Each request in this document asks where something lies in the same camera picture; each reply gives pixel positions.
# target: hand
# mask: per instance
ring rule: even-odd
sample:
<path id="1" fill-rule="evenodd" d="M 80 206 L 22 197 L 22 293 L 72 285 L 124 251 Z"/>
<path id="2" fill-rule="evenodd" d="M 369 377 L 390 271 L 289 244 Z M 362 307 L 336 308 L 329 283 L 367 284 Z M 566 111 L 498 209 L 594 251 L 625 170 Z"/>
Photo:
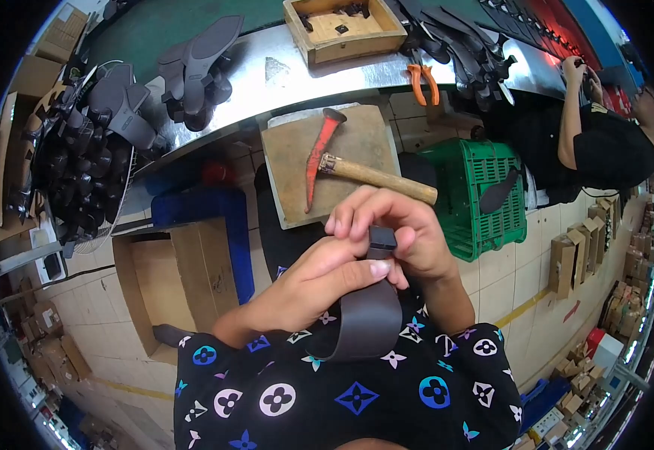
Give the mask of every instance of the hand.
<path id="1" fill-rule="evenodd" d="M 250 301 L 251 329 L 296 332 L 311 326 L 335 301 L 387 278 L 401 289 L 407 280 L 394 260 L 357 261 L 367 253 L 368 239 L 318 240 L 276 282 Z"/>
<path id="2" fill-rule="evenodd" d="M 561 69 L 564 72 L 567 86 L 579 86 L 582 84 L 584 74 L 587 72 L 587 65 L 582 64 L 579 67 L 574 66 L 574 63 L 581 60 L 579 56 L 569 56 L 561 64 Z"/>
<path id="3" fill-rule="evenodd" d="M 592 102 L 603 105 L 604 98 L 602 96 L 602 80 L 599 79 L 597 72 L 593 68 L 587 66 L 587 71 L 590 75 L 590 98 Z"/>
<path id="4" fill-rule="evenodd" d="M 361 186 L 330 214 L 325 232 L 353 241 L 365 239 L 369 225 L 394 229 L 394 256 L 404 270 L 423 279 L 459 277 L 437 216 L 427 204 L 388 189 Z"/>

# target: wooden hammer handle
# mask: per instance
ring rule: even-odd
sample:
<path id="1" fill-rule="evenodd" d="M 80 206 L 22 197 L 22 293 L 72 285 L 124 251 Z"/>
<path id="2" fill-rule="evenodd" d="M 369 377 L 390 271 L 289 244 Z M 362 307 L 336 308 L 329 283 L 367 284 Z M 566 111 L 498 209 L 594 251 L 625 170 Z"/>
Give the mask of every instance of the wooden hammer handle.
<path id="1" fill-rule="evenodd" d="M 320 172 L 342 176 L 376 187 L 386 187 L 403 193 L 412 199 L 434 205 L 437 202 L 437 189 L 426 184 L 417 183 L 397 175 L 386 174 L 363 164 L 353 163 L 341 157 L 325 153 L 320 162 Z"/>

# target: green plastic crate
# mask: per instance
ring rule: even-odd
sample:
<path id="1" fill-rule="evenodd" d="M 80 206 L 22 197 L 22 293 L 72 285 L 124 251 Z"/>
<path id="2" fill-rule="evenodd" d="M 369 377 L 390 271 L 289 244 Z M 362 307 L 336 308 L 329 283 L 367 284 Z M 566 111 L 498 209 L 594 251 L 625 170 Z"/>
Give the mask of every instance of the green plastic crate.
<path id="1" fill-rule="evenodd" d="M 524 242 L 527 218 L 521 175 L 498 211 L 479 211 L 479 198 L 486 188 L 505 179 L 510 166 L 520 168 L 519 158 L 508 145 L 454 138 L 421 155 L 436 170 L 439 196 L 434 209 L 455 257 L 474 261 L 506 243 Z"/>

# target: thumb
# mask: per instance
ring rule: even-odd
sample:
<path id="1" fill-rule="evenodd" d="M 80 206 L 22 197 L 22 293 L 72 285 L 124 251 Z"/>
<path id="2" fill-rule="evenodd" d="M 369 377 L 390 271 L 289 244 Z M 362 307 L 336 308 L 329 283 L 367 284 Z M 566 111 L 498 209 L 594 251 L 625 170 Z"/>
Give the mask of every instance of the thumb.
<path id="1" fill-rule="evenodd" d="M 344 294 L 370 286 L 386 278 L 392 264 L 387 260 L 366 259 L 342 264 L 312 280 L 310 289 L 336 301 Z"/>

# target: orange pliers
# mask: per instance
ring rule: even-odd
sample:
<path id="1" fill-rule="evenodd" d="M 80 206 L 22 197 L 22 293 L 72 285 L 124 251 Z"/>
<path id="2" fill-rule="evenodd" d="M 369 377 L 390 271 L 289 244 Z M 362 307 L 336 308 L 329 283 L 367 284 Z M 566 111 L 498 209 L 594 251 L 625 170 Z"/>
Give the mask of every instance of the orange pliers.
<path id="1" fill-rule="evenodd" d="M 437 87 L 437 82 L 434 81 L 434 77 L 432 77 L 432 68 L 424 65 L 419 49 L 411 48 L 410 52 L 412 53 L 412 59 L 415 64 L 407 64 L 407 70 L 412 74 L 412 90 L 415 92 L 417 103 L 424 107 L 427 106 L 427 100 L 424 98 L 424 94 L 422 94 L 423 75 L 424 78 L 427 78 L 429 88 L 432 91 L 432 105 L 438 105 L 439 88 Z"/>

